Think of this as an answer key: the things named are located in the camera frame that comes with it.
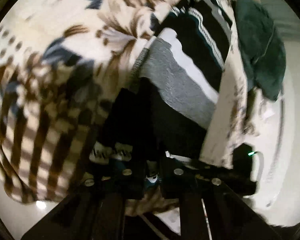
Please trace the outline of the black grey striped knit garment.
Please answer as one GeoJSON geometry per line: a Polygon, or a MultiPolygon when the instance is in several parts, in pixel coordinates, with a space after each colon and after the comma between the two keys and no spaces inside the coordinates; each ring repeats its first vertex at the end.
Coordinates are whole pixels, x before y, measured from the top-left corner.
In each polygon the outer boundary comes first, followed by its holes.
{"type": "Polygon", "coordinates": [[[90,161],[198,159],[219,99],[231,25],[216,0],[181,0],[135,62],[90,161]]]}

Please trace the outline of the dark green plush quilt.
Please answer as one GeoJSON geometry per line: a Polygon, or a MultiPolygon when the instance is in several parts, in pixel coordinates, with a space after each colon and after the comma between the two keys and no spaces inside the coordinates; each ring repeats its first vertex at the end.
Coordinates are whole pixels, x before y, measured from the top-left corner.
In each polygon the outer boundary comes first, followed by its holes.
{"type": "Polygon", "coordinates": [[[257,87],[267,99],[276,101],[286,71],[286,50],[276,25],[254,0],[237,0],[232,6],[248,90],[257,87]]]}

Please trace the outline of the white floral plush blanket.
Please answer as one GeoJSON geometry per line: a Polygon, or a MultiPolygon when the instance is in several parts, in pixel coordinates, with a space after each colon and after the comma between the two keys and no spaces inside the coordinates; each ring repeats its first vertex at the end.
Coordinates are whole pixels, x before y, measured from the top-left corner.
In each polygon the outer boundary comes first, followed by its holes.
{"type": "MultiPolygon", "coordinates": [[[[0,180],[16,202],[60,202],[82,180],[110,107],[181,0],[18,0],[0,22],[0,180]]],[[[197,160],[232,169],[247,80],[234,0],[219,99],[197,160]]]]}

